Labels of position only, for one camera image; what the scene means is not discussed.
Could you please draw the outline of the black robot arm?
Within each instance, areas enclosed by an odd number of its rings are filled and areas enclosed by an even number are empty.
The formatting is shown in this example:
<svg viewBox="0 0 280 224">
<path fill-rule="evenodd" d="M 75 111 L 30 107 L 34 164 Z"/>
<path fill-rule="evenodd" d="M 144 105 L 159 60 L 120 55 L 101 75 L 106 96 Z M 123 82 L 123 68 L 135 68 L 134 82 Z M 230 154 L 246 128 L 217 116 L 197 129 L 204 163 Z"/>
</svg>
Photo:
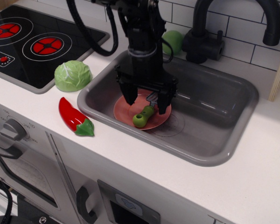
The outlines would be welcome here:
<svg viewBox="0 0 280 224">
<path fill-rule="evenodd" d="M 177 79 L 164 70 L 163 49 L 166 22 L 156 0 L 97 0 L 96 4 L 117 10 L 128 38 L 128 60 L 116 67 L 117 81 L 126 102 L 132 105 L 138 89 L 158 94 L 160 114 L 166 112 L 177 92 Z"/>
</svg>

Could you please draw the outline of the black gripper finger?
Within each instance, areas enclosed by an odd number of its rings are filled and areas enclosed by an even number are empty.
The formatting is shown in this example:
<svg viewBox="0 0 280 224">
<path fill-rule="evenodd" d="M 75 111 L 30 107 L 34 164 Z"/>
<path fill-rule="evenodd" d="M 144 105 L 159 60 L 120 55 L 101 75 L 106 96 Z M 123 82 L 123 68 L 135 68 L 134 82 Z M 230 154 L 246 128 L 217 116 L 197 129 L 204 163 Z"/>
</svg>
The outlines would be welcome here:
<svg viewBox="0 0 280 224">
<path fill-rule="evenodd" d="M 172 97 L 169 91 L 158 93 L 157 105 L 159 114 L 165 114 L 167 107 L 171 104 Z"/>
<path fill-rule="evenodd" d="M 138 88 L 133 83 L 120 83 L 121 92 L 129 105 L 134 104 L 138 97 Z"/>
</svg>

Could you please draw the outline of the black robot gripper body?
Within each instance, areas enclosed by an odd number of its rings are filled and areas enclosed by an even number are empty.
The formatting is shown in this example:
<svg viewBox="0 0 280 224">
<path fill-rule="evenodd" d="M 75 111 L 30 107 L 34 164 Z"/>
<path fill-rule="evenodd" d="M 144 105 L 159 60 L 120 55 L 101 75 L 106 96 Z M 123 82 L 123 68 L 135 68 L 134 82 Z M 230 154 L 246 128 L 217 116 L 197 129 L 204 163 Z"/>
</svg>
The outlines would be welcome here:
<svg viewBox="0 0 280 224">
<path fill-rule="evenodd" d="M 177 93 L 177 78 L 163 68 L 163 52 L 138 58 L 125 53 L 115 66 L 118 83 L 133 83 L 137 88 L 147 89 L 157 93 L 169 91 L 172 96 Z"/>
</svg>

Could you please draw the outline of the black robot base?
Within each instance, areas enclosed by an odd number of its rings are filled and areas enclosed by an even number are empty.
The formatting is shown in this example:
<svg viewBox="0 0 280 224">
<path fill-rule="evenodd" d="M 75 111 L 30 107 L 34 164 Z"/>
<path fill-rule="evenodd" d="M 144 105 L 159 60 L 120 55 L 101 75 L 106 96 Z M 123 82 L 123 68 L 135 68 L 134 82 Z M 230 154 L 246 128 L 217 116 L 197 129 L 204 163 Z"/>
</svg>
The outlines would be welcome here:
<svg viewBox="0 0 280 224">
<path fill-rule="evenodd" d="M 59 224 L 54 218 L 30 205 L 23 199 L 18 200 L 17 215 L 12 215 L 13 199 L 6 198 L 7 204 L 0 215 L 0 224 Z"/>
</svg>

